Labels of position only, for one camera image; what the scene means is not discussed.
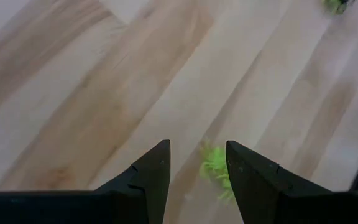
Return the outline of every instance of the green object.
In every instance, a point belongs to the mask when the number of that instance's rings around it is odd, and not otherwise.
[[[346,10],[349,1],[345,0],[323,0],[323,4],[332,14],[343,14]]]
[[[226,152],[223,147],[212,146],[209,141],[204,141],[201,146],[201,153],[203,155],[203,162],[200,166],[200,176],[209,181],[211,178],[215,179],[224,192],[218,197],[218,199],[225,199],[229,202],[233,196],[233,190],[231,189],[229,172],[226,166]]]

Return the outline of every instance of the green toy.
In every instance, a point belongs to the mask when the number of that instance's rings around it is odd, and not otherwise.
[[[222,147],[212,146],[209,141],[204,141],[201,145],[201,153],[203,155],[203,163],[200,167],[200,176],[211,180],[211,177],[218,181],[224,192],[218,199],[226,199],[229,202],[233,196],[231,189],[229,172],[226,166],[226,152]]]
[[[354,0],[323,0],[323,4],[332,14],[343,14],[350,2]]]

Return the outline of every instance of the wooden floor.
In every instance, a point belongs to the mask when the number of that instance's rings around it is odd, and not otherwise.
[[[358,0],[0,0],[0,190],[94,189],[171,139],[167,222],[224,223],[207,138],[348,189]]]

